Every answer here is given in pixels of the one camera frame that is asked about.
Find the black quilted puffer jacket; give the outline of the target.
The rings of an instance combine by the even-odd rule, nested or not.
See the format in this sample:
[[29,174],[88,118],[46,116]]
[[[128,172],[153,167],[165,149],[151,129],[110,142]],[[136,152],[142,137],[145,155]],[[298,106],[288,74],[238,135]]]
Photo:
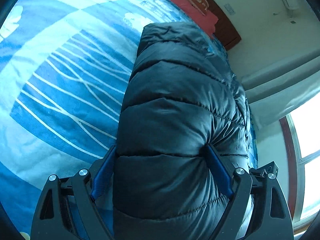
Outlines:
[[208,239],[228,198],[202,153],[248,168],[245,91],[225,56],[192,23],[143,29],[117,135],[116,239]]

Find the right window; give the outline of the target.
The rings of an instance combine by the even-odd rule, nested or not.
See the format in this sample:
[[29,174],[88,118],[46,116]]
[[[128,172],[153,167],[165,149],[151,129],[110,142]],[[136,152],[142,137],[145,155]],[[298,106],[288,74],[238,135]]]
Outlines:
[[319,212],[319,95],[279,122],[289,170],[287,202],[294,231],[302,232]]

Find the grey curtain right side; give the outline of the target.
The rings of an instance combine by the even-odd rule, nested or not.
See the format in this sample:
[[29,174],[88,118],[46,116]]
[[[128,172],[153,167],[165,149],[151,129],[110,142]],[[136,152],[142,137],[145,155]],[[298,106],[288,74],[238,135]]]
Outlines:
[[319,93],[319,50],[284,58],[241,83],[257,129],[268,126]]

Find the blue patterned bed sheet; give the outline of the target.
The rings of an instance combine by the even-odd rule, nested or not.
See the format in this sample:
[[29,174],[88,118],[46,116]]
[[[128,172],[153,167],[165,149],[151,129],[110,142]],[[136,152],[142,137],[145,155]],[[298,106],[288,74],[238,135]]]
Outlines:
[[[31,239],[49,176],[72,177],[112,146],[117,155],[143,29],[172,22],[195,24],[169,0],[15,3],[1,26],[1,239]],[[100,213],[113,215],[113,177],[114,166]]]

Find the dark wooden headboard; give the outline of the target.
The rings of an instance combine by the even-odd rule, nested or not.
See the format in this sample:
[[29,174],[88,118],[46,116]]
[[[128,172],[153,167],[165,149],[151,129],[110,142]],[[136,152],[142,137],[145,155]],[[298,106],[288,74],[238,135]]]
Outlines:
[[241,41],[241,36],[217,3],[214,0],[207,1],[209,3],[208,10],[219,19],[215,24],[214,35],[219,39],[225,49],[229,51]]

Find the red pillow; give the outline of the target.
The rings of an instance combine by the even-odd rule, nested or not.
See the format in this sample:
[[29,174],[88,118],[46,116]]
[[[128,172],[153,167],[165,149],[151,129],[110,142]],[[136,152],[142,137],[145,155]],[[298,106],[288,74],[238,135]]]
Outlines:
[[206,16],[202,15],[188,0],[170,0],[177,5],[184,13],[189,16],[210,38],[213,38],[215,33],[215,24],[218,22],[215,16],[209,10]]

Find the wall socket plate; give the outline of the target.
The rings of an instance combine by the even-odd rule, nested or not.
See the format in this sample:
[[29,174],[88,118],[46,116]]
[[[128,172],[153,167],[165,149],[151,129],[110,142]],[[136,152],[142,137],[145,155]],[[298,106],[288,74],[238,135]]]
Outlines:
[[225,7],[226,11],[227,11],[230,15],[234,15],[234,14],[235,14],[234,9],[232,8],[232,6],[231,6],[229,3],[225,4],[224,7]]

